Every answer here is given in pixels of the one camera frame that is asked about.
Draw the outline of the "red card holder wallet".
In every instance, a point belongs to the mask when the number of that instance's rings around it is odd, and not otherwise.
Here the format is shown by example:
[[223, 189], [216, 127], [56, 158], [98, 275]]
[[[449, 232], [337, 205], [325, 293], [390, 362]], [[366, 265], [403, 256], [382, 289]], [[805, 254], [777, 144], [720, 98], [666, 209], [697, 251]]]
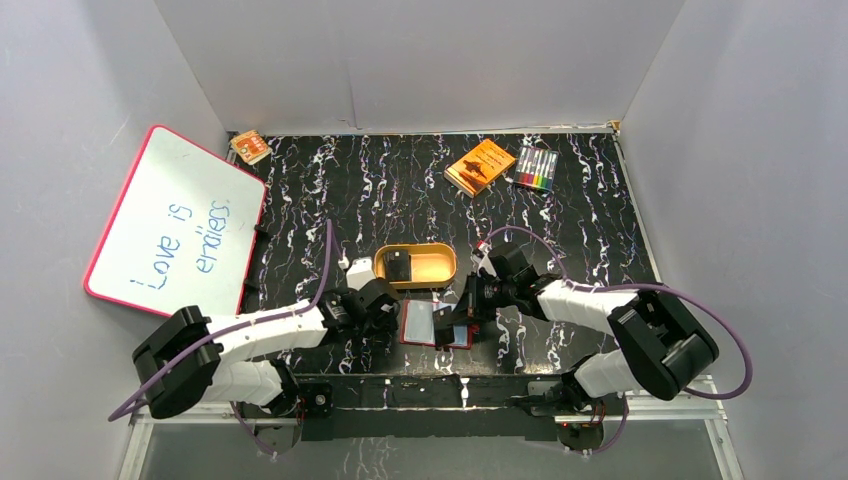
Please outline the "red card holder wallet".
[[[455, 304], [452, 303], [405, 300], [401, 310], [399, 342], [435, 347], [433, 313], [444, 308], [452, 310], [454, 307]], [[472, 345], [469, 326], [455, 326], [454, 340], [455, 342], [449, 345], [450, 348], [469, 350]]]

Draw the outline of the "stack of black credit cards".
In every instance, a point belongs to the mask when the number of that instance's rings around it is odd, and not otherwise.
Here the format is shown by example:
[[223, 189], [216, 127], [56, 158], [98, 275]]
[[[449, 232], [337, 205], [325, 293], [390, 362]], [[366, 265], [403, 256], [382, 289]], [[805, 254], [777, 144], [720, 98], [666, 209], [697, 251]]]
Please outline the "stack of black credit cards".
[[383, 256], [385, 278], [389, 282], [408, 282], [412, 279], [411, 257], [407, 249], [391, 249]]

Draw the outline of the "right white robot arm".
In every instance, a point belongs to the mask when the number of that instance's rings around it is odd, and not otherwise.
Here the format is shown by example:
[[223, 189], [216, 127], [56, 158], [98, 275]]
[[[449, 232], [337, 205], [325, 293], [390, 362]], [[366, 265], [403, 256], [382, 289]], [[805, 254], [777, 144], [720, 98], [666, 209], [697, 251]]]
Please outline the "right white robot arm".
[[645, 390], [671, 400], [719, 356], [716, 342], [676, 296], [659, 287], [604, 292], [540, 274], [514, 243], [484, 254], [466, 278], [459, 302], [432, 315], [437, 347], [457, 326], [492, 321], [501, 308], [547, 322], [567, 322], [609, 335], [617, 349], [587, 355], [545, 393], [524, 401], [559, 402], [590, 413], [603, 397]]

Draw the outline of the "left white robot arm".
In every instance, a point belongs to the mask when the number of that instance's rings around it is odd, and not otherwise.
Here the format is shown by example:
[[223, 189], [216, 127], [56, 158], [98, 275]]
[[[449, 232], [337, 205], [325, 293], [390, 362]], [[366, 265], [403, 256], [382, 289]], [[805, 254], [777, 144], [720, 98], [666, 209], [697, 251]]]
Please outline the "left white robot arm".
[[178, 416], [199, 403], [233, 402], [286, 416], [301, 392], [272, 354], [344, 343], [397, 328], [401, 297], [376, 278], [360, 289], [331, 289], [317, 298], [238, 316], [207, 316], [183, 307], [132, 354], [145, 406], [155, 419]]

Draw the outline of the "orange oval tray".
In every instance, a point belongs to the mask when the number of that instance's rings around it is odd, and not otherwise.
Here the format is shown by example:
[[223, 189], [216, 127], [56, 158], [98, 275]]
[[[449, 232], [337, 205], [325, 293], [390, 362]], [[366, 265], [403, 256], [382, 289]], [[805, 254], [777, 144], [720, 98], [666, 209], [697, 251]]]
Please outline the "orange oval tray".
[[[411, 257], [412, 279], [408, 282], [389, 282], [385, 278], [383, 256], [391, 249], [407, 249]], [[444, 243], [389, 244], [377, 250], [373, 257], [374, 272], [399, 291], [444, 289], [457, 272], [454, 249]]]

